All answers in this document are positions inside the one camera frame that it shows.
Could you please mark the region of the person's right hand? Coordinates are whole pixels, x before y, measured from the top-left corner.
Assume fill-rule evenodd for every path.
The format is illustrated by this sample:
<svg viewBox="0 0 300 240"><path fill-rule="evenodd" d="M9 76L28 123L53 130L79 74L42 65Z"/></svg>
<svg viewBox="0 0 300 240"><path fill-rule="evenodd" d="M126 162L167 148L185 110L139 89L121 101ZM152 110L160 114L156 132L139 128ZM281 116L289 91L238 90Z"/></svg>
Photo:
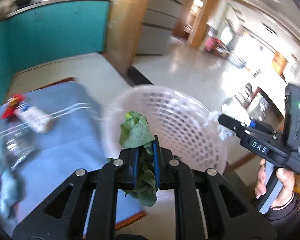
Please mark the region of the person's right hand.
<svg viewBox="0 0 300 240"><path fill-rule="evenodd" d="M257 173L257 183L255 186L255 195L257 197L263 196L266 189L266 172L265 172L266 161L264 159L260 160L260 168ZM294 197L294 184L295 177L294 173L285 168L279 168L276 172L276 176L282 183L282 189L271 204L272 209L280 209L287 206Z"/></svg>

